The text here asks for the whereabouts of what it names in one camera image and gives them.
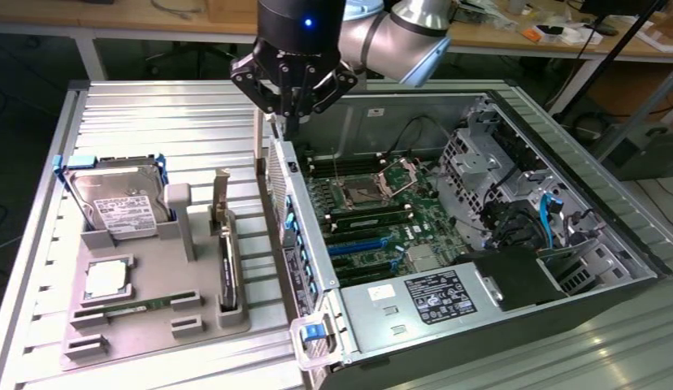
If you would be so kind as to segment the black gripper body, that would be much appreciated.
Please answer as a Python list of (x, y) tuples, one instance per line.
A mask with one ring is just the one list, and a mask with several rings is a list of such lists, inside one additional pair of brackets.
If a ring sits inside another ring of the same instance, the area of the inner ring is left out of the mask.
[(339, 66), (339, 32), (345, 3), (323, 1), (260, 1), (257, 38), (252, 56), (264, 70), (283, 62), (309, 64), (317, 70)]

